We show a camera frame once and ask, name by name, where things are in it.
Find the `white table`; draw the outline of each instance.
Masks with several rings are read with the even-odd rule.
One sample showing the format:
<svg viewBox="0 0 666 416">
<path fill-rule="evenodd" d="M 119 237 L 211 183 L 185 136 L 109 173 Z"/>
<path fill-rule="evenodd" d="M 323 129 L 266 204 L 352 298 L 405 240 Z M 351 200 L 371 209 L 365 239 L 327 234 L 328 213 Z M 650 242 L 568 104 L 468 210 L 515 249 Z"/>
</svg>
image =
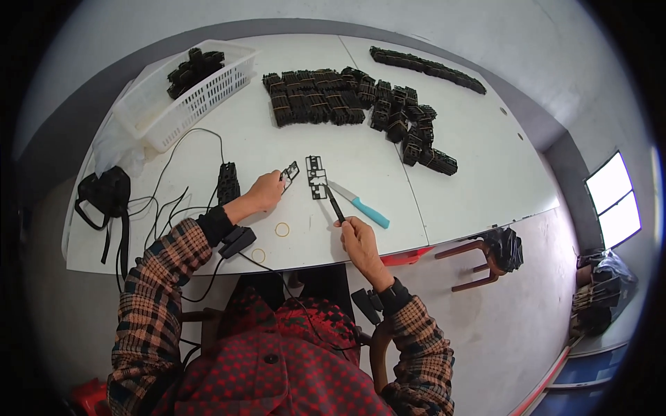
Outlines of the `white table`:
<svg viewBox="0 0 666 416">
<path fill-rule="evenodd" d="M 361 71 L 392 86 L 416 89 L 419 104 L 437 111 L 433 147 L 455 158 L 458 171 L 445 176 L 418 163 L 404 166 L 429 245 L 472 236 L 559 206 L 555 186 L 525 131 L 479 73 L 391 43 L 340 38 Z M 488 93 L 480 95 L 443 79 L 377 63 L 370 56 L 371 46 L 411 53 L 462 71 L 481 81 Z"/>
<path fill-rule="evenodd" d="M 369 46 L 376 45 L 410 51 L 457 68 L 447 61 L 397 45 L 346 37 L 341 40 L 334 35 L 271 35 L 234 42 L 262 50 L 255 59 L 254 70 L 258 76 L 211 111 L 196 127 L 213 130 L 222 136 L 224 159 L 236 163 L 242 192 L 246 192 L 259 175 L 273 169 L 282 170 L 293 160 L 301 169 L 274 212 L 257 214 L 241 223 L 251 226 L 257 235 L 257 241 L 244 253 L 259 261 L 264 257 L 263 251 L 263 265 L 293 269 L 349 260 L 340 247 L 340 231 L 332 227 L 335 214 L 329 201 L 311 198 L 305 166 L 305 158 L 309 155 L 321 156 L 329 179 L 357 193 L 367 205 L 391 220 L 390 227 L 384 230 L 345 199 L 337 198 L 345 215 L 357 215 L 373 226 L 382 255 L 456 240 L 487 230 L 494 224 L 506 225 L 513 219 L 519 220 L 557 206 L 553 203 L 557 200 L 555 188 L 525 133 L 510 112 L 507 116 L 500 112 L 499 106 L 506 106 L 473 71 L 460 68 L 484 83 L 489 90 L 484 97 L 445 80 L 374 63 L 368 53 Z M 367 124 L 274 126 L 270 99 L 261 83 L 263 74 L 298 69 L 342 70 L 354 63 L 376 79 L 383 78 L 394 85 L 417 89 L 420 103 L 430 104 L 437 110 L 435 147 L 458 160 L 457 174 L 449 177 L 420 165 L 404 166 L 396 146 Z M 520 141 L 516 132 L 520 132 L 525 140 Z M 152 158 L 142 175 L 132 179 L 131 199 L 153 193 L 172 149 Z M 503 166 L 493 165 L 493 160 L 499 160 Z M 220 163 L 218 139 L 206 132 L 191 133 L 177 148 L 156 198 L 163 204 L 174 200 L 189 187 L 186 198 L 177 209 L 206 206 L 216 185 Z M 91 159 L 82 172 L 92 172 L 92 166 Z M 494 182 L 497 178 L 519 185 L 501 187 Z M 499 203 L 493 203 L 492 198 L 499 198 Z M 94 221 L 101 222 L 101 215 L 94 208 L 86 210 Z M 160 217 L 158 231 L 166 223 L 169 210 L 165 209 Z M 153 204 L 150 210 L 131 218 L 130 267 L 133 259 L 143 254 L 144 240 L 156 211 Z M 176 220 L 185 216 L 196 218 L 201 212 L 203 210 L 191 210 Z M 289 225 L 287 237 L 276 234 L 279 222 Z M 120 240 L 121 222 L 116 220 L 112 229 L 110 260 L 104 265 L 99 258 L 105 233 L 93 230 L 78 215 L 71 215 L 66 245 L 63 237 L 63 247 L 67 247 L 67 268 L 114 274 L 113 260 Z M 215 252 L 214 258 L 197 273 L 211 274 L 217 259 Z M 220 268 L 220 273 L 261 270 L 236 256 Z"/>
</svg>

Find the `plastic bag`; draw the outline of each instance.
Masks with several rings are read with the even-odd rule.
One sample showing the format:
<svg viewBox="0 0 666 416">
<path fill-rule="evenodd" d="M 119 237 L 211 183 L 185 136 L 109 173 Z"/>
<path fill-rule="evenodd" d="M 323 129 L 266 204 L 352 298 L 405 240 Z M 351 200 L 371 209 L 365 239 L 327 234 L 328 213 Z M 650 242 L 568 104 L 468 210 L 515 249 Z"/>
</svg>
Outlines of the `plastic bag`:
<svg viewBox="0 0 666 416">
<path fill-rule="evenodd" d="M 496 228 L 474 236 L 474 238 L 479 237 L 482 237 L 492 250 L 500 269 L 511 273 L 523 264 L 523 244 L 511 228 L 507 227 L 505 230 Z"/>
<path fill-rule="evenodd" d="M 145 163 L 143 141 L 132 137 L 113 115 L 93 141 L 93 154 L 95 174 L 98 178 L 114 166 L 121 167 L 134 178 L 140 176 L 143 171 Z"/>
<path fill-rule="evenodd" d="M 578 257 L 578 268 L 592 266 L 591 283 L 573 295 L 573 334 L 600 335 L 627 307 L 638 278 L 612 250 Z"/>
</svg>

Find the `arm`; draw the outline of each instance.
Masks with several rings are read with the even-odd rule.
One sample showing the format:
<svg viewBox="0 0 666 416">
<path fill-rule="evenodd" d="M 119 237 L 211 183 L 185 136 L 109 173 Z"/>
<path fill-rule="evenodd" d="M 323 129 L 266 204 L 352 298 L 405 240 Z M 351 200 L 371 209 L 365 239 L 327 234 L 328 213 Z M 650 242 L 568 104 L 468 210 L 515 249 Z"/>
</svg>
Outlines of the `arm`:
<svg viewBox="0 0 666 416">
<path fill-rule="evenodd" d="M 335 226 L 342 227 L 340 240 L 352 263 L 382 298 L 396 280 L 379 257 L 372 227 L 356 217 Z M 399 415 L 453 415 L 454 352 L 421 299 L 403 288 L 385 305 L 384 317 L 392 324 L 400 362 L 394 368 L 396 380 L 382 397 Z"/>
<path fill-rule="evenodd" d="M 120 296 L 111 352 L 113 372 L 107 380 L 107 399 L 114 415 L 148 413 L 176 379 L 180 287 L 210 260 L 212 248 L 237 222 L 278 203 L 280 187 L 284 189 L 279 178 L 279 170 L 263 175 L 244 196 L 213 208 L 197 221 L 181 221 L 148 247 L 143 258 L 137 258 Z"/>
</svg>

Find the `plaid shirt sleeve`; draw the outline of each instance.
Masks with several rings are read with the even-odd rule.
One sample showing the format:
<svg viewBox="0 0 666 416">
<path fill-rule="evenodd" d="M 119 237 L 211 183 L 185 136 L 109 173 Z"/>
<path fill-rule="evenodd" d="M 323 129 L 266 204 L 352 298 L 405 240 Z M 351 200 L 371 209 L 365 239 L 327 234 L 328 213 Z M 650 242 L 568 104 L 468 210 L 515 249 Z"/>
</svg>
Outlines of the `plaid shirt sleeve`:
<svg viewBox="0 0 666 416">
<path fill-rule="evenodd" d="M 107 399 L 113 415 L 135 415 L 149 387 L 180 365 L 180 287 L 212 249 L 196 221 L 176 225 L 137 258 L 120 296 Z"/>
<path fill-rule="evenodd" d="M 396 380 L 382 390 L 384 400 L 399 415 L 453 415 L 455 359 L 450 341 L 444 339 L 418 296 L 387 319 L 394 326 L 400 362 L 394 368 Z"/>
</svg>

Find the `red stool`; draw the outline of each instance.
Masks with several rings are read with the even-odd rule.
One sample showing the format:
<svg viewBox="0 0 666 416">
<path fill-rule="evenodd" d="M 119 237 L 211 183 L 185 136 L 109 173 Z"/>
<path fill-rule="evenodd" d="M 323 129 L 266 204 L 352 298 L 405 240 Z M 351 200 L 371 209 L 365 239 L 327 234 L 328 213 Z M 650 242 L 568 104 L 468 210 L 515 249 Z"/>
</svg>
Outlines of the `red stool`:
<svg viewBox="0 0 666 416">
<path fill-rule="evenodd" d="M 381 257 L 382 263 L 384 263 L 385 266 L 402 266 L 404 264 L 414 264 L 421 258 L 421 256 L 433 248 L 434 247 L 425 247 L 419 248 L 418 250 L 412 250 L 410 252 L 389 254 L 388 256 Z"/>
<path fill-rule="evenodd" d="M 94 378 L 72 389 L 70 394 L 74 403 L 81 406 L 88 416 L 111 416 L 107 403 L 107 384 Z"/>
<path fill-rule="evenodd" d="M 474 250 L 476 248 L 484 252 L 484 256 L 486 257 L 486 264 L 476 266 L 474 269 L 472 269 L 472 271 L 476 273 L 490 269 L 490 276 L 486 277 L 485 279 L 480 279 L 474 282 L 454 286 L 451 288 L 452 292 L 460 292 L 461 290 L 465 289 L 478 288 L 479 286 L 496 282 L 500 276 L 504 276 L 506 274 L 505 270 L 502 270 L 498 267 L 497 262 L 495 261 L 495 255 L 490 250 L 490 247 L 481 240 L 473 241 L 471 243 L 463 244 L 462 246 L 452 248 L 451 250 L 446 250 L 445 252 L 437 253 L 435 254 L 435 259 L 439 260 L 440 258 L 455 256 L 456 254 L 469 252 L 470 250 Z"/>
</svg>

